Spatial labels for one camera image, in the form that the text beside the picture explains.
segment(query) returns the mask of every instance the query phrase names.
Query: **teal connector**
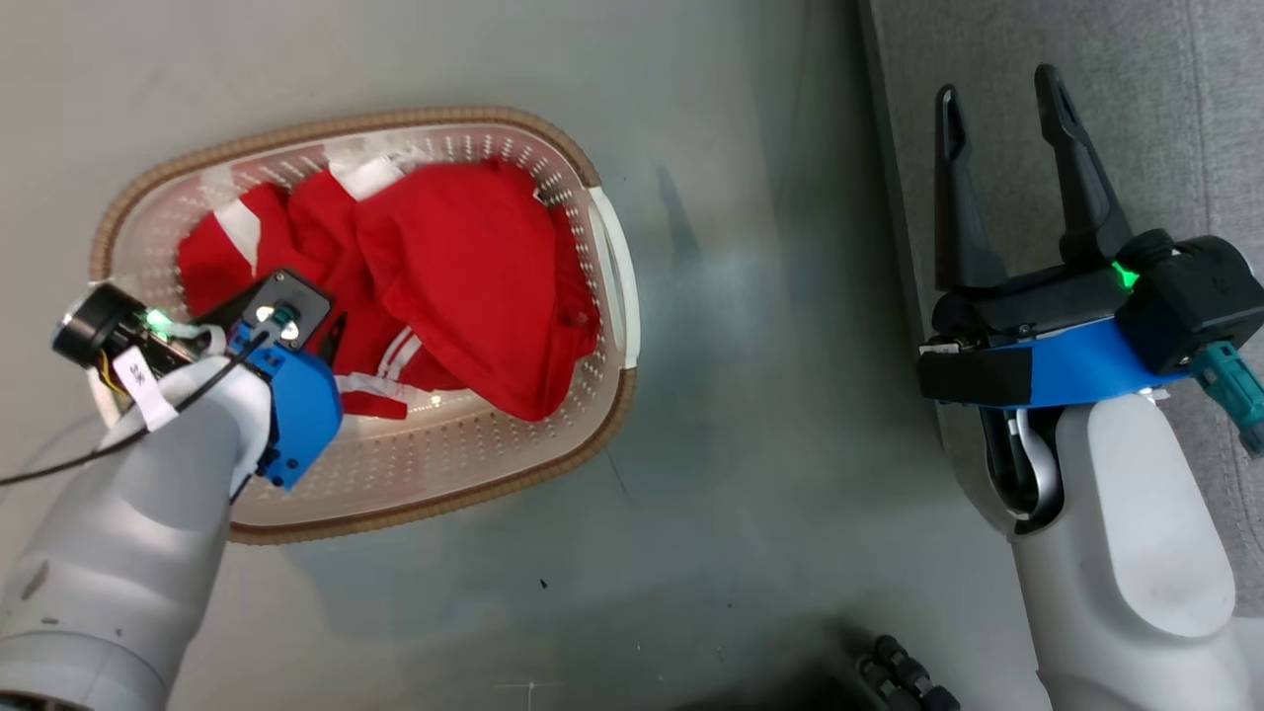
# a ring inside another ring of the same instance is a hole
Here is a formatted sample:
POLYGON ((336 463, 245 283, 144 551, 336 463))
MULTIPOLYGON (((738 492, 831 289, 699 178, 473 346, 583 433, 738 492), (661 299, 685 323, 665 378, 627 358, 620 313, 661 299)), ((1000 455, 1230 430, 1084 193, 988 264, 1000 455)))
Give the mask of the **teal connector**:
POLYGON ((1251 459, 1264 458, 1264 386, 1234 344, 1208 344, 1189 364, 1189 373, 1237 425, 1237 439, 1251 459))

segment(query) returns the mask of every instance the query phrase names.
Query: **gray floor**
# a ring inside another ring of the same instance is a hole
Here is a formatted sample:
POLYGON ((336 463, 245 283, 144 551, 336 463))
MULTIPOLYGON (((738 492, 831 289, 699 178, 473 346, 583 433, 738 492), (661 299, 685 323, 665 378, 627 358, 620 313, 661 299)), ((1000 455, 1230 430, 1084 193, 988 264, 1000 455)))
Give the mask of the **gray floor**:
MULTIPOLYGON (((5 471, 68 424, 47 459, 92 436, 44 334, 101 209, 209 143, 520 106, 588 151, 637 267, 641 387, 608 457, 437 520, 233 547, 174 708, 520 710, 531 682, 535 710, 732 707, 848 628, 899 635, 971 708, 1047 705, 1009 550, 911 378, 856 22, 774 0, 0 9, 5 471)), ((57 487, 0 493, 0 567, 57 487)))

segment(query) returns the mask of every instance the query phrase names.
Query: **brown basket rim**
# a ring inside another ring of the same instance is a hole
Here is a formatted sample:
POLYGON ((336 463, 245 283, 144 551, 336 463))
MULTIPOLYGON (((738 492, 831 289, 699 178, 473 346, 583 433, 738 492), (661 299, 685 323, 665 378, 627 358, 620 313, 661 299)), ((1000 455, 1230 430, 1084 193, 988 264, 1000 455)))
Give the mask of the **brown basket rim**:
MULTIPOLYGON (((562 156, 570 161, 579 173, 580 182, 585 187, 600 186, 600 178, 592 161, 579 148, 569 135, 551 123, 507 106, 451 106, 431 109, 410 109, 401 111, 383 111, 345 119, 325 121, 311 121, 289 128, 259 133, 238 140, 229 140, 187 153, 161 163, 133 180, 118 197, 110 204, 101 218, 101 223, 92 238, 92 253, 88 262, 88 280, 92 282, 105 281, 112 276, 114 245, 123 228, 124 220, 140 200, 158 186, 202 171, 211 166, 248 158, 252 154, 270 152, 289 145, 308 143, 326 138, 339 138, 348 134, 388 130, 393 128, 416 128, 425 125, 442 124, 499 124, 508 125, 533 133, 551 143, 562 156)), ((233 522, 229 540, 248 545, 279 545, 286 543, 300 543, 306 540, 319 540, 356 533, 368 533, 391 526, 398 526, 421 519, 428 519, 475 504, 499 498, 516 491, 532 487, 535 485, 554 479, 565 474, 580 464, 584 464, 614 439, 623 421, 632 407, 632 399, 636 392, 636 368, 619 371, 619 383, 614 393, 614 402, 605 419, 589 436, 584 444, 573 449, 568 454, 545 462, 544 464, 509 474, 501 479, 478 485, 463 491, 453 492, 428 501, 404 504, 393 509, 384 509, 370 514, 353 514, 310 521, 303 524, 286 524, 279 526, 255 526, 249 524, 233 522)))

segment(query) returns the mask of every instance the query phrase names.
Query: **red fabric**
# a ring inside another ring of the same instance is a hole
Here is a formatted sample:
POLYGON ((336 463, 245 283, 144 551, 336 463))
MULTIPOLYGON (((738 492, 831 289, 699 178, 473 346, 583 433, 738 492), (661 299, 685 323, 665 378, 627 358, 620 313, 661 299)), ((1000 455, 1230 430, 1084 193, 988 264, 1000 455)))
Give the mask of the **red fabric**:
POLYGON ((523 420, 566 397, 599 314, 565 213, 502 161, 423 167, 358 206, 379 302, 492 405, 523 420))
MULTIPOLYGON (((566 397, 575 361, 595 348, 599 314, 565 211, 544 207, 535 191, 530 175, 501 161, 425 167, 363 202, 327 171, 288 200, 255 187, 240 200, 260 220, 258 269, 209 216, 178 249, 190 311, 201 316, 258 276, 295 269, 334 299, 326 324, 346 316, 335 374, 380 374, 408 326, 422 348, 398 383, 469 387, 541 420, 566 397)), ((353 415, 407 414, 368 392, 344 392, 343 405, 353 415)))

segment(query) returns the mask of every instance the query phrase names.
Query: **gray sofa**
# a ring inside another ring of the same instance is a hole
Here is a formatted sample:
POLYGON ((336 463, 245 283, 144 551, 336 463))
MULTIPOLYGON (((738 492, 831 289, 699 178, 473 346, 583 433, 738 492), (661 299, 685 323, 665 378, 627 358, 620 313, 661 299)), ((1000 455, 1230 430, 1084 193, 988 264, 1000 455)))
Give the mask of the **gray sofa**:
MULTIPOLYGON (((975 140, 987 230, 1010 273, 1058 262, 1053 154, 1033 72, 1055 65, 1134 230, 1216 234, 1264 264, 1264 3, 1251 0, 870 0, 870 66, 900 233, 910 325, 929 333, 934 97, 954 83, 975 140)), ((1264 335, 1245 348, 1264 369, 1264 335)), ((1237 578, 1237 614, 1264 615, 1264 464, 1191 382, 1163 404, 1237 578)), ((978 417, 940 407, 967 495, 1000 525, 978 417)))

